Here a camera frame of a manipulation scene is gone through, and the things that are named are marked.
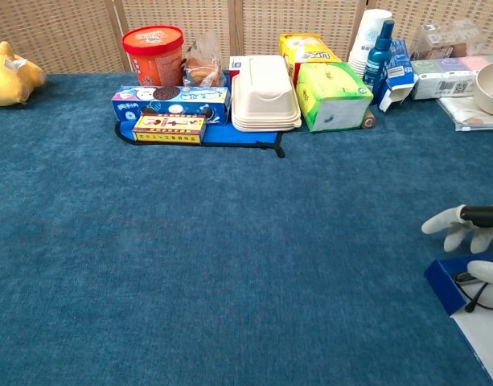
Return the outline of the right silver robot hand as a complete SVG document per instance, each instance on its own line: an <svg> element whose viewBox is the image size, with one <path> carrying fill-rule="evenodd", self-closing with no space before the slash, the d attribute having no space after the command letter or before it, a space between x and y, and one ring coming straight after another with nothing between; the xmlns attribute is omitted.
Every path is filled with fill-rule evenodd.
<svg viewBox="0 0 493 386"><path fill-rule="evenodd" d="M447 229L443 248L446 252L454 251L473 232L470 251L485 252L493 240L493 205L467 206L459 205L448 208L425 221L421 231L433 234ZM493 261L473 260L466 266L466 271L460 273L457 279L461 283L480 281L493 285Z"/></svg>

